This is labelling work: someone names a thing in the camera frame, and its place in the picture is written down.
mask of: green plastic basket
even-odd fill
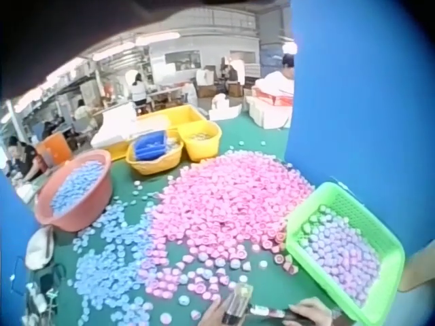
[[[362,236],[378,253],[381,260],[379,277],[370,288],[362,308],[335,283],[309,256],[298,241],[306,236],[301,230],[319,205],[330,207],[340,216],[347,216],[349,224],[362,231]],[[382,325],[397,291],[404,267],[404,250],[399,240],[353,196],[335,183],[320,185],[288,217],[286,248],[298,263],[328,293],[347,316],[364,325]]]

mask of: blue partition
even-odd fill
[[[298,54],[285,158],[343,182],[407,254],[435,238],[435,60],[393,1],[294,0]]]
[[[0,325],[19,326],[24,314],[27,272],[24,256],[38,224],[32,211],[18,197],[0,172],[1,314]]]

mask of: orange plastic basin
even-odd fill
[[[103,173],[83,198],[61,216],[53,217],[50,203],[67,176],[86,161],[104,164]],[[76,232],[90,226],[110,201],[113,188],[110,177],[111,158],[108,151],[96,149],[74,158],[57,170],[42,187],[35,204],[35,216],[40,224],[51,224],[68,232]]]

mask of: hand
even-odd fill
[[[332,312],[319,299],[312,297],[290,306],[290,310],[311,319],[316,326],[332,326]],[[285,326],[300,326],[294,321],[283,321]]]
[[[225,309],[229,305],[231,298],[227,297],[221,304],[220,300],[214,301],[204,313],[198,326],[223,326],[222,318],[224,317]],[[240,321],[237,326],[241,326],[245,318]]]

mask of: handheld tool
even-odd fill
[[[224,325],[238,325],[240,320],[247,314],[252,316],[266,317],[265,320],[279,321],[295,321],[302,326],[315,326],[315,323],[306,317],[295,314],[290,309],[280,310],[271,309],[263,306],[250,304],[254,288],[245,283],[236,285],[234,292],[230,295],[230,303],[226,307],[222,323]]]

